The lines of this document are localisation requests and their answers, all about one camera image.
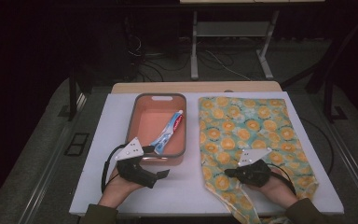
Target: floral patterned cloth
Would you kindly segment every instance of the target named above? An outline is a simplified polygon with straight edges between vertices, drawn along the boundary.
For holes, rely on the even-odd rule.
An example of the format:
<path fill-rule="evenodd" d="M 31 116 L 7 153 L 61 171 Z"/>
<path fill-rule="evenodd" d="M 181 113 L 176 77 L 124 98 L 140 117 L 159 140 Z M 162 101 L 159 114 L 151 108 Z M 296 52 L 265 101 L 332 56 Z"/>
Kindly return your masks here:
<path fill-rule="evenodd" d="M 239 180 L 224 173 L 238 167 L 243 149 L 272 148 L 263 160 L 289 174 L 299 199 L 313 196 L 318 183 L 283 99 L 203 97 L 199 99 L 199 112 L 205 186 L 240 223 L 271 221 L 258 217 Z"/>

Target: white desk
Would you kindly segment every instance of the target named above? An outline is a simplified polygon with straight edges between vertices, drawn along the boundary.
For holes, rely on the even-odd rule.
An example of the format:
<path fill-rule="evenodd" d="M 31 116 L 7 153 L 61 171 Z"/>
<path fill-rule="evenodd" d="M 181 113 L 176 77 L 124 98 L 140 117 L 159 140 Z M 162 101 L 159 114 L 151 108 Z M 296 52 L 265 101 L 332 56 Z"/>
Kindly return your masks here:
<path fill-rule="evenodd" d="M 187 138 L 184 160 L 177 166 L 144 166 L 151 172 L 171 169 L 167 178 L 160 179 L 153 189 L 133 192 L 118 208 L 123 216 L 230 216 L 220 201 L 203 187 L 199 149 L 198 99 L 203 96 L 233 96 L 242 98 L 283 98 L 289 116 L 320 185 L 314 195 L 314 204 L 326 214 L 341 214 L 343 206 L 324 171 L 296 111 L 286 92 L 182 92 L 187 100 Z M 107 99 L 91 144 L 83 173 L 79 179 L 70 213 L 83 216 L 89 203 L 101 197 L 103 163 L 111 150 L 123 144 L 138 93 L 115 93 Z M 112 160 L 109 173 L 114 167 Z M 279 214 L 282 209 L 270 203 L 258 192 L 247 191 L 259 215 Z"/>

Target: toothpaste tube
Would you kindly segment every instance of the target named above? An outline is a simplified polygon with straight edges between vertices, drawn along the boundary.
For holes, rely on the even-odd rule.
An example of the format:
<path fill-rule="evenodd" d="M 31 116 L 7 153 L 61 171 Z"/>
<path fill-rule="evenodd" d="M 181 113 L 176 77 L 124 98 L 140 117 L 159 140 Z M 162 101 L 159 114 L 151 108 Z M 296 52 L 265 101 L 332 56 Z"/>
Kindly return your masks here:
<path fill-rule="evenodd" d="M 164 130 L 162 130 L 159 137 L 150 144 L 150 146 L 155 147 L 155 152 L 157 154 L 162 154 L 165 145 L 167 144 L 167 142 L 170 140 L 171 136 L 175 132 L 180 121 L 182 120 L 182 117 L 183 117 L 183 110 L 179 110 L 178 112 L 174 113 L 168 124 L 165 126 Z"/>

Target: person's right hand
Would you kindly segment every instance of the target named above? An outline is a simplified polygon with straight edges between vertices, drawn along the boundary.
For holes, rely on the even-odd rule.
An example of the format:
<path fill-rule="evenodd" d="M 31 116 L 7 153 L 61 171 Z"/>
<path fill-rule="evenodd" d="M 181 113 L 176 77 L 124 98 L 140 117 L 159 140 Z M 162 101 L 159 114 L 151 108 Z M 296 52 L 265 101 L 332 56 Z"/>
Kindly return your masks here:
<path fill-rule="evenodd" d="M 281 175 L 279 169 L 272 168 L 272 172 Z M 296 195 L 278 178 L 271 176 L 269 181 L 261 188 L 255 186 L 249 186 L 249 189 L 255 189 L 263 193 L 270 201 L 278 204 L 279 206 L 287 209 L 292 204 L 298 201 Z"/>

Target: sleeve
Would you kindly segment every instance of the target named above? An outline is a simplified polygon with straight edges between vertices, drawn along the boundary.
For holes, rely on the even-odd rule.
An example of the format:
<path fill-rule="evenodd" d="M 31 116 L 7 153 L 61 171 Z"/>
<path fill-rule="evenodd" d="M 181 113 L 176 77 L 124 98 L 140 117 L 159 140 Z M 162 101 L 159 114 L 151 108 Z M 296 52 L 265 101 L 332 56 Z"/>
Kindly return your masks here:
<path fill-rule="evenodd" d="M 295 224 L 342 224 L 338 219 L 323 215 L 305 198 L 294 203 L 286 210 L 286 216 Z"/>
<path fill-rule="evenodd" d="M 89 204 L 83 224 L 115 224 L 117 210 L 97 204 Z"/>

